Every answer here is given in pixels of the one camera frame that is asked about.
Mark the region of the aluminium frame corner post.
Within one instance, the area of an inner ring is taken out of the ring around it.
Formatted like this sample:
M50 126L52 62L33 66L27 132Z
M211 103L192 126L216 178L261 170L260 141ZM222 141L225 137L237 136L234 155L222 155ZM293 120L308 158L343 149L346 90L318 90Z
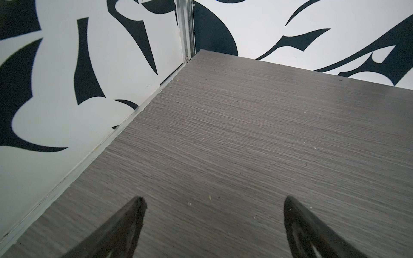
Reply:
M183 60L185 63L188 63L196 54L193 14L194 3L192 0L177 0L175 3Z

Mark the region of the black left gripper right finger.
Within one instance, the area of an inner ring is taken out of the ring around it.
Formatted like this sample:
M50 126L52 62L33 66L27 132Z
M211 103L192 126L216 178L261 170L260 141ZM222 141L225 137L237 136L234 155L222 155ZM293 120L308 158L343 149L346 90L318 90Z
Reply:
M293 196L284 202L284 225L294 258L365 258Z

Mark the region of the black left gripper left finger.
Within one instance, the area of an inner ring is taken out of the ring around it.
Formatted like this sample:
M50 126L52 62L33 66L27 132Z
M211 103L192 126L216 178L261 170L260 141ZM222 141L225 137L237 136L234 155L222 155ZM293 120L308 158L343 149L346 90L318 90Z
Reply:
M147 203L135 196L63 258L131 258L144 225Z

